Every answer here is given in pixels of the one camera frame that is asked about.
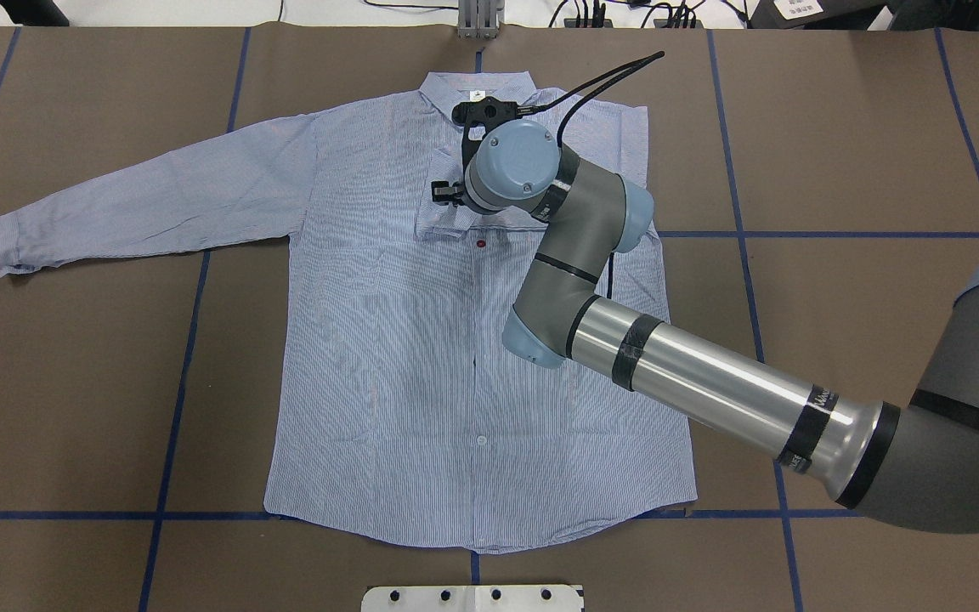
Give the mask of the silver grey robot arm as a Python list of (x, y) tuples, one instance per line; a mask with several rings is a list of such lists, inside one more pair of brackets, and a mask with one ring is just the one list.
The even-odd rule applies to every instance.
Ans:
[(439, 204), (516, 207), (546, 224), (502, 330), (510, 353), (586, 366), (815, 478), (865, 518), (979, 534), (979, 266), (908, 406), (842, 398), (599, 296), (599, 274), (640, 244), (655, 202), (533, 122), (540, 112), (492, 97), (455, 105), (462, 175), (432, 185)]

